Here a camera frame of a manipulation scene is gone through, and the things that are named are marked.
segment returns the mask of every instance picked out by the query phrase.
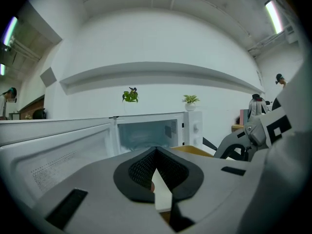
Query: fluorescent tube light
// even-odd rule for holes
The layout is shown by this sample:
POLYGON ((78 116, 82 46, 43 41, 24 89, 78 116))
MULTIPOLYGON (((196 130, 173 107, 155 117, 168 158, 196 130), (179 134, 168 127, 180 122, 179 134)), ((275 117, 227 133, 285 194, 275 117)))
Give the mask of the fluorescent tube light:
POLYGON ((9 42, 10 42, 10 39, 11 39, 11 36, 12 36, 12 33, 13 33, 13 30, 16 26, 16 23, 18 22, 18 19, 16 17, 13 17, 8 25, 8 29, 7 31, 5 32, 5 35, 4 35, 4 40, 3 40, 3 44, 8 46, 9 45, 9 42))
POLYGON ((282 27, 282 24, 281 24, 281 21, 280 21, 280 18, 278 16, 278 12, 277 12, 277 9, 276 9, 276 6, 274 4, 273 1, 270 1, 268 2, 266 5, 266 8, 271 16, 271 19, 272 19, 272 22, 273 22, 273 25, 274 25, 274 28, 275 28, 275 32, 278 34, 280 32, 283 31, 283 27, 282 27))
POLYGON ((4 76, 5 73, 5 66, 3 64, 0 64, 0 75, 4 76))

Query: microwave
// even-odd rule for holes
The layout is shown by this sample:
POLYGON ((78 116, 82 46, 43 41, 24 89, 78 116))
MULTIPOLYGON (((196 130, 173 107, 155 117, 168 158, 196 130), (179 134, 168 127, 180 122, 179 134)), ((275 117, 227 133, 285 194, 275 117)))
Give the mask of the microwave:
POLYGON ((152 146, 201 149, 202 112, 73 120, 0 122, 0 175, 10 193, 32 208, 82 167, 152 146))

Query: white flower pot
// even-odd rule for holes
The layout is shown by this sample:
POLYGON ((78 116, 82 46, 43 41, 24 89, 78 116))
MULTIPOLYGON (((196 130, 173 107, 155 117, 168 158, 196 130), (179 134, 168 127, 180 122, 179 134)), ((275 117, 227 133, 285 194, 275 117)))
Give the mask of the white flower pot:
POLYGON ((195 108, 196 108, 195 103, 186 103, 185 104, 186 111, 194 111, 195 108))

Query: white shirt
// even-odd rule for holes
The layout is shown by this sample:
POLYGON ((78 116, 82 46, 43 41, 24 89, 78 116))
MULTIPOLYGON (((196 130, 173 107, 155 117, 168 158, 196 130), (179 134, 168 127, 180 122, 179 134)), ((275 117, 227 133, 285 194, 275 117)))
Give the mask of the white shirt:
POLYGON ((4 95, 0 96, 0 117, 5 117, 6 98, 4 95))

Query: open microwave door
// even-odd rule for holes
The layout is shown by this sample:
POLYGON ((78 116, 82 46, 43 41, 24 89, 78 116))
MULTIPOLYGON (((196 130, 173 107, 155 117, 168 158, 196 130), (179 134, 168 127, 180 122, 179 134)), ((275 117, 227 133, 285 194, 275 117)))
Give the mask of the open microwave door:
POLYGON ((82 167, 118 155, 110 118, 7 121, 0 132, 0 176, 30 208, 82 167))

